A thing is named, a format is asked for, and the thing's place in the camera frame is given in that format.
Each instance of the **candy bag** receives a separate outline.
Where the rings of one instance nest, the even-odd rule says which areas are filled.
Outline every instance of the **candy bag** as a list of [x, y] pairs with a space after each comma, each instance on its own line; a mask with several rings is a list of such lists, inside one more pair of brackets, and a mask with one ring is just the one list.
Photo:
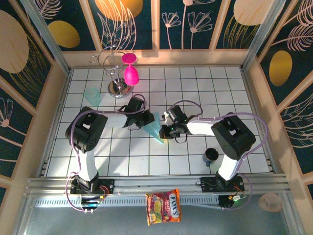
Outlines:
[[178, 188], [169, 192], [146, 193], [146, 198], [148, 226], [181, 221]]

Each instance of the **white tile floor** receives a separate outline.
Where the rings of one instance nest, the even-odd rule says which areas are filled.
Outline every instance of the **white tile floor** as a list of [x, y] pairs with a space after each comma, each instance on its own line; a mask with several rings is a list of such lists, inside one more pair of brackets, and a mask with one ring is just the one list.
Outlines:
[[[199, 103], [204, 117], [217, 117], [228, 112], [251, 112], [248, 96], [239, 68], [191, 67], [191, 68], [138, 68], [140, 82], [133, 94], [145, 96], [150, 112], [161, 115], [175, 102], [188, 99]], [[59, 128], [49, 157], [47, 177], [67, 176], [77, 170], [77, 161], [65, 130], [79, 113], [81, 107], [90, 106], [83, 98], [86, 88], [97, 87], [102, 101], [93, 109], [112, 111], [128, 104], [131, 96], [114, 99], [108, 94], [110, 78], [102, 69], [74, 70], [68, 90]], [[199, 108], [185, 102], [180, 105], [187, 116], [199, 113]], [[241, 117], [248, 128], [260, 137], [251, 117]], [[160, 144], [137, 127], [105, 129], [95, 149], [95, 164], [100, 176], [136, 175], [189, 175], [214, 174], [223, 160], [223, 152], [215, 137], [189, 136], [187, 142], [174, 140]], [[202, 154], [209, 147], [220, 153], [217, 161], [206, 167]], [[263, 148], [251, 154], [242, 164], [243, 173], [269, 172]]]

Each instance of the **teal plastic cup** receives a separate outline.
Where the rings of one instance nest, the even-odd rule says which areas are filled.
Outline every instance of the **teal plastic cup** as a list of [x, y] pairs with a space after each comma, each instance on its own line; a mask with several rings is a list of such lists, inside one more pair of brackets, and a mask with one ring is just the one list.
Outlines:
[[84, 96], [92, 107], [97, 107], [101, 102], [100, 92], [95, 87], [87, 88], [84, 92]]

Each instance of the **pink wine glass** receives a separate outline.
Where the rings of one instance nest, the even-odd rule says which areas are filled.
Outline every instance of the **pink wine glass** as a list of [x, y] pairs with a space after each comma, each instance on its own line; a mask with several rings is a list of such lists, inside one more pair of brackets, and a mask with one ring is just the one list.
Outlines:
[[125, 69], [124, 80], [127, 85], [134, 86], [139, 82], [138, 71], [132, 66], [132, 63], [136, 61], [137, 57], [133, 53], [126, 53], [122, 56], [122, 61], [125, 64], [128, 64], [128, 67]]

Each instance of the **metal wine glass holder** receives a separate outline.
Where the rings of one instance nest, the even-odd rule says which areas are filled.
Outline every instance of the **metal wine glass holder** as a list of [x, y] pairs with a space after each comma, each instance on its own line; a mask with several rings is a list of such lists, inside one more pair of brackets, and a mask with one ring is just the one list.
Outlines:
[[[110, 49], [111, 53], [106, 56], [103, 63], [100, 63], [100, 56], [104, 51], [108, 51]], [[125, 80], [120, 77], [120, 73], [125, 69], [125, 64], [122, 62], [121, 64], [117, 64], [115, 60], [116, 54], [122, 54], [125, 53], [121, 51], [117, 51], [118, 49], [122, 49], [119, 46], [112, 45], [108, 46], [102, 49], [102, 51], [99, 52], [98, 56], [93, 55], [91, 57], [92, 61], [89, 61], [90, 63], [94, 64], [97, 63], [104, 69], [107, 76], [110, 76], [112, 79], [112, 82], [109, 83], [108, 91], [109, 94], [115, 98], [124, 98], [127, 97], [133, 90], [132, 86], [129, 86], [125, 83]], [[112, 58], [113, 65], [105, 65], [106, 61], [109, 58]]]

